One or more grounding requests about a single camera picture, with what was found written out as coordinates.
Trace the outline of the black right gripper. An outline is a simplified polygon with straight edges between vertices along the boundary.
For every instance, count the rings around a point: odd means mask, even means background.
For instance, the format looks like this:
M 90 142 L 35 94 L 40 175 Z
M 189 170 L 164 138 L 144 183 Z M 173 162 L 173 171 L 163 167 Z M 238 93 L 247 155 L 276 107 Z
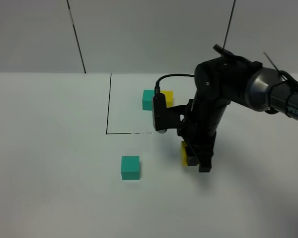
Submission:
M 197 166 L 199 172 L 209 173 L 212 168 L 212 156 L 217 128 L 230 100 L 195 98 L 189 101 L 182 126 L 177 129 L 187 146 L 187 166 Z

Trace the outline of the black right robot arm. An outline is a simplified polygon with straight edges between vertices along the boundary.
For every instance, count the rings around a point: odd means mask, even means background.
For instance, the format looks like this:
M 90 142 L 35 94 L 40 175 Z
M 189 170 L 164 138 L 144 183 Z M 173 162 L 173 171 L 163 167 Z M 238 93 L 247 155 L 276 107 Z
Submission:
M 177 130 L 183 138 L 182 161 L 208 173 L 217 128 L 227 105 L 235 102 L 257 112 L 283 113 L 298 120 L 298 81 L 276 67 L 234 55 L 218 44 L 221 56 L 197 65 L 196 93 L 185 108 L 183 125 Z

